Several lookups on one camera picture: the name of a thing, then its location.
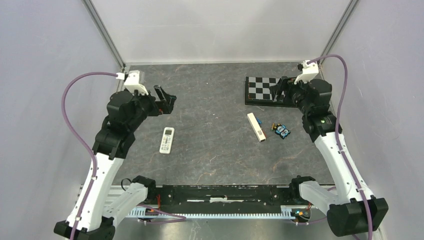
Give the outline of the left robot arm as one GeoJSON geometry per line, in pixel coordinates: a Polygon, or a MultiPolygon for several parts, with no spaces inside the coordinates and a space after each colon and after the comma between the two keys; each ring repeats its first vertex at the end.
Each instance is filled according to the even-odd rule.
{"type": "Polygon", "coordinates": [[[89,148],[92,162],[74,209],[53,232],[69,240],[111,240],[120,222],[138,204],[157,200],[155,180],[136,176],[110,205],[105,205],[113,180],[135,142],[134,132],[148,117],[171,114],[177,97],[155,85],[158,97],[138,90],[114,93],[107,116],[89,148]]]}

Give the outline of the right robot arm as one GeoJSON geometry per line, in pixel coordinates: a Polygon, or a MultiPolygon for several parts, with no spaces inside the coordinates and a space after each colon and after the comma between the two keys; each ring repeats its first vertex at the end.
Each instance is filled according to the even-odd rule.
{"type": "Polygon", "coordinates": [[[312,177],[298,176],[292,179],[289,199],[295,204],[308,201],[319,209],[337,237],[368,233],[372,239],[389,206],[375,196],[355,166],[339,119],[329,110],[332,85],[322,79],[304,83],[281,78],[270,86],[270,94],[301,111],[303,128],[323,156],[336,189],[332,193],[312,177]]]}

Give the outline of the white remote control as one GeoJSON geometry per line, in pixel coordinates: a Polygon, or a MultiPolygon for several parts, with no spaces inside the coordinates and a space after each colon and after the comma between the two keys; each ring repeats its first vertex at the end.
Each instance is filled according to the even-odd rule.
{"type": "Polygon", "coordinates": [[[163,130],[159,152],[161,154],[170,154],[174,139],[175,129],[173,127],[165,127],[163,130]]]}

